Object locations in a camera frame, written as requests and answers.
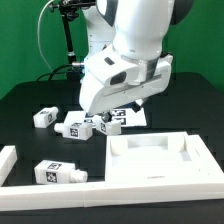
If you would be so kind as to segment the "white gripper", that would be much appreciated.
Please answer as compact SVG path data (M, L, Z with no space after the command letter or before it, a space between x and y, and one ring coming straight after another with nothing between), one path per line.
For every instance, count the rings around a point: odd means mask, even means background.
M152 95L163 92L170 80L173 56L162 54L153 61L134 60L119 55L112 45L85 62L79 103L89 115L103 113L110 122L111 109L133 103L137 113Z

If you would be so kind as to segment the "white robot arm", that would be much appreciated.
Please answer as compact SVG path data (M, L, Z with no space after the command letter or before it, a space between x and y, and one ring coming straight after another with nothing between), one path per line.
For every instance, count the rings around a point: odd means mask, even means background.
M164 91L173 56L162 51L171 25L194 0L96 0L100 16L115 29L112 43L85 62L79 103L89 115L107 113Z

